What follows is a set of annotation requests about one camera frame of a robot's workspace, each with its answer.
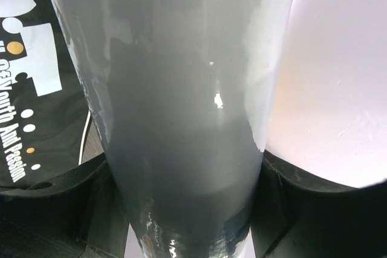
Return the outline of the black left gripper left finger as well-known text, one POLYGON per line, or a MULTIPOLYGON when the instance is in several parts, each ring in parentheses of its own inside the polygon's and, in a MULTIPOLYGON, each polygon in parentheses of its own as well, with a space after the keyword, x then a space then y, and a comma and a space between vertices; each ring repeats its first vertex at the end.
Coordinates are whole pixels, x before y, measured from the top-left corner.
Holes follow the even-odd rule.
POLYGON ((128 228, 104 155, 26 189, 1 187, 1 257, 123 257, 128 228))

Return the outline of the white shuttlecock tube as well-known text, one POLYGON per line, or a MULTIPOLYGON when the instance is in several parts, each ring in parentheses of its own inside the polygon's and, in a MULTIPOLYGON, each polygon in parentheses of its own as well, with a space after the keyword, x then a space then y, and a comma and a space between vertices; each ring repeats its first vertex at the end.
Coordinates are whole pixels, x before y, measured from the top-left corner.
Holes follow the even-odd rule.
POLYGON ((241 257, 293 0, 51 0, 146 257, 241 257))

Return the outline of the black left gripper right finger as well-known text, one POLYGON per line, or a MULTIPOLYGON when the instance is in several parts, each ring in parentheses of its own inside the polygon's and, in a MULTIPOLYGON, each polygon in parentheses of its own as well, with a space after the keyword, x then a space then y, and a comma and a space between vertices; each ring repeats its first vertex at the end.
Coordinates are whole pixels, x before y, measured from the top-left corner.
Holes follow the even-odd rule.
POLYGON ((265 152, 255 198, 256 257, 386 257, 386 182, 355 189, 265 152))

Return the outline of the black racket bag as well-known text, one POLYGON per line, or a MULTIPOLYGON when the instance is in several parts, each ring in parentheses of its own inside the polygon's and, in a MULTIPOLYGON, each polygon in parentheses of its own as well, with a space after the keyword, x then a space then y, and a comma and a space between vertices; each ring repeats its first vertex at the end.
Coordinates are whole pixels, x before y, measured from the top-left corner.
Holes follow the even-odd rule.
POLYGON ((90 121, 51 0, 1 0, 1 187, 79 166, 90 121))

